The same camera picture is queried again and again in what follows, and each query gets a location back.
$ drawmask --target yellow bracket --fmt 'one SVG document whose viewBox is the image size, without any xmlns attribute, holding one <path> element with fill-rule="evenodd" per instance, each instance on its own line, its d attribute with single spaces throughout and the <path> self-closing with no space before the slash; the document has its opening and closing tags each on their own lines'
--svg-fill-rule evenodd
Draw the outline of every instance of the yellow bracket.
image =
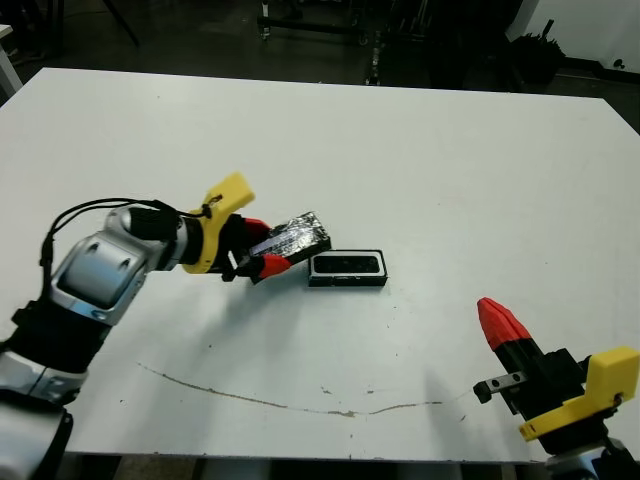
<svg viewBox="0 0 640 480">
<path fill-rule="evenodd" d="M 233 212 L 244 207 L 254 198 L 255 195 L 249 184 L 239 172 L 229 175 L 207 192 L 202 203 L 211 208 L 211 218 L 198 218 L 202 226 L 202 252 L 197 263 L 182 265 L 187 272 L 207 273 L 209 271 L 218 253 L 220 230 Z M 202 213 L 202 208 L 192 210 L 190 213 Z"/>
<path fill-rule="evenodd" d="M 589 360 L 584 395 L 532 418 L 520 426 L 520 433 L 529 442 L 631 400 L 636 394 L 639 372 L 640 352 L 633 348 L 618 347 L 593 355 Z"/>
</svg>

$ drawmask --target white tabletop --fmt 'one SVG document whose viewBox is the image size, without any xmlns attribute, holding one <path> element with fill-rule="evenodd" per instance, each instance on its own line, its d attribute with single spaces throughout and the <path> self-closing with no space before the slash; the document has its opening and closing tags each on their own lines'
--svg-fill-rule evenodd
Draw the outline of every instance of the white tabletop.
<svg viewBox="0 0 640 480">
<path fill-rule="evenodd" d="M 381 290 L 150 275 L 70 409 L 82 452 L 526 461 L 476 301 L 544 350 L 640 348 L 640 137 L 585 98 L 41 71 L 0 110 L 0 314 L 40 242 L 105 196 L 197 207 L 242 171 L 271 223 L 317 212 L 380 248 Z M 62 232 L 57 260 L 104 213 Z M 608 422 L 640 453 L 640 402 Z"/>
<path fill-rule="evenodd" d="M 12 32 L 12 28 L 9 25 L 0 24 L 0 38 L 6 37 Z"/>
</svg>

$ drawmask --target scratch mark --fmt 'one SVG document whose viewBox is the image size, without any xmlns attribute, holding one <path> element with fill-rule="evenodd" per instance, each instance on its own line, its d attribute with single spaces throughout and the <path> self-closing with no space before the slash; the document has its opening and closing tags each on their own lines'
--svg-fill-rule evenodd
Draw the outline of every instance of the scratch mark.
<svg viewBox="0 0 640 480">
<path fill-rule="evenodd" d="M 366 421 L 366 417 L 369 416 L 369 415 L 378 415 L 380 413 L 389 412 L 391 410 L 398 410 L 398 409 L 401 409 L 401 408 L 420 407 L 420 406 L 424 406 L 424 405 L 444 405 L 444 403 L 445 403 L 445 402 L 402 403 L 402 404 L 399 404 L 399 405 L 392 405 L 390 407 L 385 407 L 385 408 L 382 408 L 380 410 L 376 410 L 374 412 L 358 412 L 358 411 L 354 411 L 354 410 L 348 410 L 348 411 L 345 411 L 345 412 L 340 411 L 340 410 L 314 410 L 312 408 L 292 407 L 292 406 L 289 406 L 289 405 L 284 405 L 282 403 L 269 402 L 269 401 L 266 401 L 266 400 L 260 400 L 258 398 L 245 397 L 244 395 L 236 395 L 234 393 L 221 392 L 221 391 L 215 390 L 213 388 L 201 387 L 200 385 L 194 385 L 192 383 L 188 383 L 188 382 L 185 382 L 183 380 L 178 380 L 177 378 L 170 377 L 166 373 L 158 372 L 157 370 L 154 370 L 151 367 L 147 367 L 146 365 L 143 365 L 143 364 L 141 364 L 139 362 L 138 362 L 138 366 L 143 368 L 143 369 L 145 369 L 146 371 L 151 372 L 154 375 L 158 375 L 159 377 L 162 377 L 165 380 L 168 380 L 170 382 L 176 383 L 176 384 L 181 385 L 183 387 L 191 388 L 193 390 L 198 390 L 200 392 L 210 393 L 212 395 L 219 395 L 221 397 L 231 398 L 231 399 L 234 399 L 234 400 L 242 400 L 242 401 L 245 401 L 245 402 L 257 403 L 259 405 L 265 405 L 267 407 L 281 408 L 281 409 L 286 409 L 286 410 L 293 410 L 293 411 L 296 411 L 296 412 L 315 413 L 315 414 L 319 414 L 319 415 L 338 415 L 338 416 L 345 417 L 345 418 L 355 418 L 356 416 L 364 416 L 365 417 L 365 421 Z M 462 398 L 465 395 L 467 395 L 468 393 L 470 393 L 471 391 L 472 390 L 467 390 L 466 392 L 462 393 L 461 395 L 458 395 L 453 400 L 450 400 L 447 403 L 456 402 L 460 398 Z"/>
<path fill-rule="evenodd" d="M 420 407 L 422 405 L 442 405 L 442 402 L 420 402 L 420 403 L 401 403 L 400 405 L 392 405 L 391 407 L 382 408 L 368 415 L 378 415 L 379 413 L 388 412 L 389 410 L 397 410 L 399 408 Z"/>
<path fill-rule="evenodd" d="M 183 387 L 193 388 L 194 390 L 200 390 L 201 392 L 212 393 L 214 395 L 220 395 L 221 397 L 235 398 L 236 400 L 244 400 L 245 402 L 251 402 L 251 403 L 259 403 L 260 405 L 266 405 L 268 407 L 289 408 L 286 405 L 282 405 L 280 403 L 266 402 L 264 400 L 258 400 L 257 398 L 244 397 L 242 395 L 235 395 L 233 393 L 219 392 L 218 390 L 214 390 L 213 388 L 206 388 L 206 387 L 201 387 L 200 385 L 193 385 L 192 383 L 183 382 L 182 380 L 178 380 L 177 378 L 170 377 L 166 373 L 157 372 L 152 368 L 142 365 L 141 363 L 138 363 L 138 365 L 140 365 L 145 370 L 148 370 L 149 372 L 155 373 L 156 375 L 159 375 L 162 378 L 166 378 L 170 382 L 177 383 L 178 385 L 182 385 Z"/>
<path fill-rule="evenodd" d="M 328 412 L 323 412 L 327 415 L 340 415 L 342 417 L 347 418 L 355 418 L 356 415 L 363 415 L 361 412 L 354 412 L 353 410 L 349 410 L 348 412 L 340 412 L 338 410 L 329 410 Z"/>
</svg>

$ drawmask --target white wall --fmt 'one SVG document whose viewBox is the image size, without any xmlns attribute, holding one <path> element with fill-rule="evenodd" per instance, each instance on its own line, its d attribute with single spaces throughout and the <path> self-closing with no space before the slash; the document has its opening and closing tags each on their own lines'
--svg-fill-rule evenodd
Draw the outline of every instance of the white wall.
<svg viewBox="0 0 640 480">
<path fill-rule="evenodd" d="M 567 56 L 606 68 L 622 58 L 625 71 L 640 73 L 640 0 L 524 0 L 509 38 L 541 33 L 550 18 L 555 23 L 549 38 Z"/>
</svg>

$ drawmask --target black rectangular box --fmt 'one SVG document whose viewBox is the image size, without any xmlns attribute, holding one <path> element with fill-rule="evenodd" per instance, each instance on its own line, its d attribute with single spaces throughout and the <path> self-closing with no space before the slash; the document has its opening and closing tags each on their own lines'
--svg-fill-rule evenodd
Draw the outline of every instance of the black rectangular box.
<svg viewBox="0 0 640 480">
<path fill-rule="evenodd" d="M 330 250 L 309 259 L 310 287 L 382 287 L 387 267 L 381 250 Z"/>
</svg>

